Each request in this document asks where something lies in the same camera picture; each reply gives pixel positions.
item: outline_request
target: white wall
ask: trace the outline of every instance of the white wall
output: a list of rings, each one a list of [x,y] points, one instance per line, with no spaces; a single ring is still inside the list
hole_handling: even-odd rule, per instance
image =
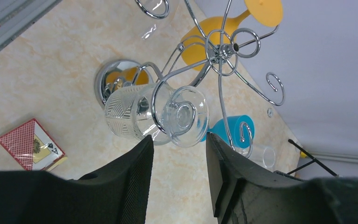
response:
[[[223,15],[227,4],[196,2],[208,17]],[[275,94],[265,74],[272,71],[281,78],[287,98],[276,109],[305,149],[358,155],[358,1],[283,0],[282,4],[280,29],[262,40],[256,57],[242,59],[242,64],[268,96]],[[244,10],[243,0],[233,0],[229,16]],[[253,17],[241,27],[260,35],[272,30]]]
[[[305,163],[311,161],[311,159],[300,159],[298,162],[298,166],[302,166]],[[334,171],[336,174],[343,177],[358,177],[358,164],[356,163],[347,163],[347,162],[338,162],[331,160],[320,160],[324,165]],[[332,177],[326,170],[322,167],[313,163],[300,171],[297,172],[299,174],[299,178],[301,179],[312,179],[315,177]]]

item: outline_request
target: marble countertop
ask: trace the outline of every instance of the marble countertop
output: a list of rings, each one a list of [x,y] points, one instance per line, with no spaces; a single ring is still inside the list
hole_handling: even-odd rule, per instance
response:
[[[191,3],[203,20],[204,14]],[[109,131],[94,95],[96,72],[107,60],[122,58],[151,61],[162,68],[194,26],[180,1],[170,25],[145,41],[131,29],[143,16],[131,1],[65,0],[5,47],[0,52],[0,136],[36,118],[66,152],[68,160],[52,173],[67,179],[79,178],[135,146],[137,141]],[[176,67],[183,66],[179,59]],[[238,71],[254,84],[242,65]],[[190,70],[170,83],[188,84],[196,75]],[[207,98],[214,125],[222,116],[216,73],[209,72],[198,89]],[[275,110],[272,118],[267,116],[272,105],[235,76],[223,78],[223,94],[227,115],[249,115],[255,123],[255,143],[276,150],[275,168],[294,169],[299,153],[287,140],[296,138]],[[0,146],[0,170],[21,169]],[[205,142],[191,148],[172,143],[155,147],[146,223],[216,223]]]

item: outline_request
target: red playing card box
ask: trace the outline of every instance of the red playing card box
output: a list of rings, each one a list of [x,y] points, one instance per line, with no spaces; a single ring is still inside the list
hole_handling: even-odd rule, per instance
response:
[[[36,119],[0,136],[0,144],[25,170],[51,170],[65,156]]]

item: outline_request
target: blue cup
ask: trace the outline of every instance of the blue cup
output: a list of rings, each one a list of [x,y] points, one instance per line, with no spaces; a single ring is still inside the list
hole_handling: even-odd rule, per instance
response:
[[[252,119],[248,115],[240,115],[240,116],[227,117],[227,122],[228,122],[228,128],[231,133],[231,137],[233,138],[234,146],[240,147],[240,148],[249,147],[249,135],[246,130],[246,127],[243,127],[244,128],[243,129],[243,137],[245,139],[244,142],[241,142],[240,128],[242,128],[241,123],[246,122],[249,125],[250,130],[252,131],[252,138],[254,138],[255,137],[255,125],[254,125]],[[217,134],[228,145],[230,145],[230,143],[228,142],[228,137],[226,134],[226,129],[224,127],[223,119],[219,120],[215,124],[215,126],[213,126],[213,128],[209,128],[207,132]]]

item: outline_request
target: yellow wine glass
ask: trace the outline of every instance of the yellow wine glass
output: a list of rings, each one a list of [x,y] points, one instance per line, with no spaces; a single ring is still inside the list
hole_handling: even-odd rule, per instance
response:
[[[240,23],[249,15],[253,15],[259,23],[269,27],[277,26],[283,18],[282,3],[280,0],[245,0],[245,4],[248,8],[245,12],[237,17],[226,19],[224,31],[229,35],[237,30]],[[214,29],[221,29],[222,22],[223,16],[215,16],[201,21],[200,26],[204,33],[207,35]],[[184,47],[201,41],[197,37],[191,37],[195,35],[202,36],[196,26],[194,26],[186,35],[182,37],[181,42],[183,43]],[[209,40],[214,45],[220,44],[220,33],[216,32],[212,34]],[[223,43],[230,43],[230,41],[227,37],[224,37]],[[204,47],[196,44],[188,47],[182,53],[182,59],[187,65],[194,64],[204,60],[205,58],[206,56]],[[200,71],[202,66],[203,65],[199,65],[194,69]]]

